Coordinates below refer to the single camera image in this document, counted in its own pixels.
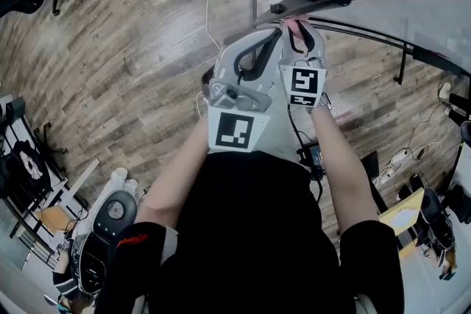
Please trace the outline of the pink knitted cloth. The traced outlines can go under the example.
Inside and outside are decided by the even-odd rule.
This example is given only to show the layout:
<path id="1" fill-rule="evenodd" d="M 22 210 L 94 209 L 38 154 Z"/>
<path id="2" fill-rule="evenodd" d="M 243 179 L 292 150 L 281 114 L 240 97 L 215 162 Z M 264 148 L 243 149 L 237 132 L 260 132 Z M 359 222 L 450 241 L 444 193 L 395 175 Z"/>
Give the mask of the pink knitted cloth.
<path id="1" fill-rule="evenodd" d="M 306 14 L 292 15 L 283 19 L 283 24 L 288 27 L 288 29 L 292 32 L 293 36 L 296 38 L 296 42 L 294 43 L 296 49 L 302 51 L 303 53 L 306 53 L 308 51 L 308 48 L 305 45 L 305 40 L 302 36 L 297 21 L 308 21 L 308 19 L 309 15 Z"/>

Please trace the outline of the white paper sheet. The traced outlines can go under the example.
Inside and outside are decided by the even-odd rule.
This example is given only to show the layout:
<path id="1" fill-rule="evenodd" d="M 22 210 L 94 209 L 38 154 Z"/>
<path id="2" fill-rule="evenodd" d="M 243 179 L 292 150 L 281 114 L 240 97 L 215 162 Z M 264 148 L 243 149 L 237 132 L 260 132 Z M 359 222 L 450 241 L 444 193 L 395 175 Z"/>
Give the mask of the white paper sheet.
<path id="1" fill-rule="evenodd" d="M 396 234 L 400 234 L 415 225 L 418 215 L 419 210 L 400 210 L 392 216 L 389 225 Z"/>

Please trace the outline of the person's black shirt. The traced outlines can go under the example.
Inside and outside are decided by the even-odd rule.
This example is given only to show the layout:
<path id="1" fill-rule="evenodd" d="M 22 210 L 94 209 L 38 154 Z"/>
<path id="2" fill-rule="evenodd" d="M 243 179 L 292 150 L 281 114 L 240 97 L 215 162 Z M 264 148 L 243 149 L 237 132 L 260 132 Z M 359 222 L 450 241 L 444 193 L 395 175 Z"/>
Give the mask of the person's black shirt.
<path id="1" fill-rule="evenodd" d="M 378 314 L 403 314 L 393 230 L 378 221 L 348 229 L 335 247 L 298 164 L 263 152 L 209 155 L 177 224 L 167 259 L 164 226 L 124 229 L 95 314 L 355 314 L 366 296 Z"/>

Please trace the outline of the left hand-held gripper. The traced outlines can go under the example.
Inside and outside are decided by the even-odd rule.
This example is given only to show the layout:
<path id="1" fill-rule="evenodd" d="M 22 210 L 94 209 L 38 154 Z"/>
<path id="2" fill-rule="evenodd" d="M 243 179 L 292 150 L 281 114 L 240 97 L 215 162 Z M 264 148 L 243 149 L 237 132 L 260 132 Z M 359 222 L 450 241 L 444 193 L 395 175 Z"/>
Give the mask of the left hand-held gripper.
<path id="1" fill-rule="evenodd" d="M 255 29 L 226 40 L 214 77 L 203 79 L 209 148 L 251 152 L 270 121 L 268 91 L 282 56 L 282 31 Z M 255 53 L 251 66 L 240 61 Z"/>

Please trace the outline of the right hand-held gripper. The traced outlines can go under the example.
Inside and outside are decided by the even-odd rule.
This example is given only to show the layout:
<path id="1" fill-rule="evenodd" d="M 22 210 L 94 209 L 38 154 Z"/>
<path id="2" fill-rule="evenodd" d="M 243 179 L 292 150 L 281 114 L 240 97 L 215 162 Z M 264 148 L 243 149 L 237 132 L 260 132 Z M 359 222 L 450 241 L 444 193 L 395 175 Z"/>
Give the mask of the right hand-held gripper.
<path id="1" fill-rule="evenodd" d="M 295 45 L 295 36 L 287 24 L 283 24 L 283 60 L 279 70 L 289 105 L 317 106 L 319 104 L 327 70 L 325 44 L 322 36 L 307 21 L 300 22 L 305 53 Z"/>

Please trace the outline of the light wooden table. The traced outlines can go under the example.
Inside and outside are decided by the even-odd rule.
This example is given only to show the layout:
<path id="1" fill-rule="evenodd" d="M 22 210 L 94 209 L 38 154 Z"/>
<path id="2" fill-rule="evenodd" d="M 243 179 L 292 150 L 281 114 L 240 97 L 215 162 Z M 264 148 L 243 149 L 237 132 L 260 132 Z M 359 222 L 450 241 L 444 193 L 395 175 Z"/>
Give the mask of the light wooden table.
<path id="1" fill-rule="evenodd" d="M 58 231 L 64 232 L 76 225 L 88 213 L 88 205 L 78 197 L 79 189 L 85 184 L 90 175 L 99 166 L 100 160 L 91 160 L 86 169 L 75 182 L 69 186 L 65 179 L 54 189 L 52 197 L 35 213 L 41 225 L 55 235 Z"/>

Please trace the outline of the black printed shirt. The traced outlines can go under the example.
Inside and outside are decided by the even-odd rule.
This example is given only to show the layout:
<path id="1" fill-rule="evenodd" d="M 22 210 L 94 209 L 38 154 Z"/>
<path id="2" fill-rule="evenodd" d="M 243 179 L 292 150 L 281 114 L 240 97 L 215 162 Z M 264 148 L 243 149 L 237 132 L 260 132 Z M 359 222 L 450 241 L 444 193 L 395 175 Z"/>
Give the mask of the black printed shirt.
<path id="1" fill-rule="evenodd" d="M 47 165 L 27 141 L 17 141 L 13 150 L 0 157 L 0 197 L 24 188 L 29 193 L 52 189 Z"/>

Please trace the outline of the black flat stand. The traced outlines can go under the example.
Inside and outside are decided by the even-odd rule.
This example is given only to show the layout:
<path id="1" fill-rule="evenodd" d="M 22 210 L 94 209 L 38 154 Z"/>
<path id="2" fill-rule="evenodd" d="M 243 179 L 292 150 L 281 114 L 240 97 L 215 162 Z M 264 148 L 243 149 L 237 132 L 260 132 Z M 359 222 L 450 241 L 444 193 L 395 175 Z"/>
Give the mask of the black flat stand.
<path id="1" fill-rule="evenodd" d="M 376 151 L 371 152 L 367 156 L 361 159 L 361 163 L 366 171 L 366 174 L 369 178 L 370 190 L 372 197 L 375 201 L 375 204 L 378 208 L 380 214 L 386 212 L 388 207 L 386 206 L 385 201 L 378 192 L 378 184 L 374 181 L 379 177 L 379 162 L 378 162 L 378 153 Z"/>

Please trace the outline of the person's light trousers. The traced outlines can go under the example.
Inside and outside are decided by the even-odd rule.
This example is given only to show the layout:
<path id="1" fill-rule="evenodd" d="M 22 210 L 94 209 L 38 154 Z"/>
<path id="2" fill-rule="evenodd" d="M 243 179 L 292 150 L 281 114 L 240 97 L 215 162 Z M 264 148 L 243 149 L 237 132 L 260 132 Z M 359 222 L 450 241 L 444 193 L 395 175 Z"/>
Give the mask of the person's light trousers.
<path id="1" fill-rule="evenodd" d="M 294 163 L 305 170 L 297 154 L 297 138 L 288 117 L 287 106 L 270 109 L 270 119 L 253 151 L 261 151 Z"/>

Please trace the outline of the black battery pack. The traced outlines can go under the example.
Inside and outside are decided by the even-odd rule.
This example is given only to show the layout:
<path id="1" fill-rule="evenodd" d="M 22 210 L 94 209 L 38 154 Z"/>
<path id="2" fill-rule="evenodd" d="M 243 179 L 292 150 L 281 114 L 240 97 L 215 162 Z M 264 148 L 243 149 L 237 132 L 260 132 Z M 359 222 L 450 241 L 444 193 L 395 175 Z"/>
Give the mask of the black battery pack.
<path id="1" fill-rule="evenodd" d="M 299 163 L 311 171 L 311 179 L 313 181 L 321 181 L 324 177 L 325 170 L 319 143 L 310 142 L 302 144 L 297 150 L 297 154 L 300 159 Z"/>

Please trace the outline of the person's right forearm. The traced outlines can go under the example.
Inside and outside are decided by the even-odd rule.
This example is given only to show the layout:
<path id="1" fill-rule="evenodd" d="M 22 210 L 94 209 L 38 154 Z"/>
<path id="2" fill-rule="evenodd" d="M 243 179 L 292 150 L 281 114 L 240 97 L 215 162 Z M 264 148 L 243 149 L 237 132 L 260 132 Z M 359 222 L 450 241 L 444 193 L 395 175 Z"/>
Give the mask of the person's right forearm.
<path id="1" fill-rule="evenodd" d="M 340 233 L 363 221 L 377 221 L 369 178 L 327 107 L 311 111 Z"/>

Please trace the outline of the black metal rack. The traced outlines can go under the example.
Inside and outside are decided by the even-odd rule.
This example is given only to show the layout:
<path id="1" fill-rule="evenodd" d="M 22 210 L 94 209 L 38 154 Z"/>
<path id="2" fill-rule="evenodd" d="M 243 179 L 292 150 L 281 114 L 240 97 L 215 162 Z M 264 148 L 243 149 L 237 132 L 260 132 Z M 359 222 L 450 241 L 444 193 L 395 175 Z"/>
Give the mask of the black metal rack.
<path id="1" fill-rule="evenodd" d="M 0 197 L 0 248 L 19 268 L 32 255 L 53 268 L 56 264 L 51 249 L 53 234 L 41 225 L 35 213 L 66 179 L 65 168 L 59 164 L 58 157 L 68 150 L 49 143 L 50 123 L 32 129 L 25 112 L 26 105 L 21 97 L 0 99 L 0 157 L 10 153 L 17 141 L 29 142 L 47 165 L 52 189 L 47 193 L 29 193 L 22 188 L 11 196 Z"/>

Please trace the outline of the person's left forearm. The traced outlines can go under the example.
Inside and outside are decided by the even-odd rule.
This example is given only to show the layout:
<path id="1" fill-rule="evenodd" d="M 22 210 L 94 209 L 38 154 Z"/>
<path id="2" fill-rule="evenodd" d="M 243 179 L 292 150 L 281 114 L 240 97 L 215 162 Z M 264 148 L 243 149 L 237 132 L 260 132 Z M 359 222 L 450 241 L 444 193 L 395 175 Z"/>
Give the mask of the person's left forearm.
<path id="1" fill-rule="evenodd" d="M 208 119 L 202 117 L 152 183 L 135 221 L 174 229 L 208 150 Z"/>

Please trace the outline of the yellow wooden table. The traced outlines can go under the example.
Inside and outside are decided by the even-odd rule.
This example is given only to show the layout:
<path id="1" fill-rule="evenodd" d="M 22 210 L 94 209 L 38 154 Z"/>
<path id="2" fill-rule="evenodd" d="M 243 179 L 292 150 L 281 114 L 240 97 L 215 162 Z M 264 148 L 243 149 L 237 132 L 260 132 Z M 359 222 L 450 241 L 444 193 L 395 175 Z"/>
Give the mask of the yellow wooden table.
<path id="1" fill-rule="evenodd" d="M 394 205 L 393 207 L 389 208 L 386 212 L 379 215 L 380 222 L 391 228 L 389 223 L 392 216 L 395 213 L 403 209 L 419 210 L 419 214 L 420 214 L 423 194 L 424 194 L 424 189 L 420 188 L 419 190 L 413 192 L 411 195 L 407 196 L 402 201 L 399 201 L 398 203 L 396 203 L 396 205 Z M 406 231 L 400 234 L 394 233 L 396 237 L 396 244 L 397 244 L 399 258 L 401 260 L 404 260 L 405 258 L 407 258 L 411 253 L 414 252 L 416 248 L 417 232 L 414 228 L 415 225 L 413 225 L 412 227 L 408 228 Z"/>

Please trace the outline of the white power strip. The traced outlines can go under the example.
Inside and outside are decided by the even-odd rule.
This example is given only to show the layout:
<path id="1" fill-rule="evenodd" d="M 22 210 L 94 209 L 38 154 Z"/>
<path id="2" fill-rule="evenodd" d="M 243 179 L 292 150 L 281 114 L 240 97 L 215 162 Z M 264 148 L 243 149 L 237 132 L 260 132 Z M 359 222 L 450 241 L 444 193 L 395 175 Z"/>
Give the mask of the white power strip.
<path id="1" fill-rule="evenodd" d="M 391 174 L 395 168 L 399 167 L 403 161 L 408 157 L 408 151 L 401 149 L 394 156 L 391 157 L 388 164 L 381 170 L 380 174 Z"/>

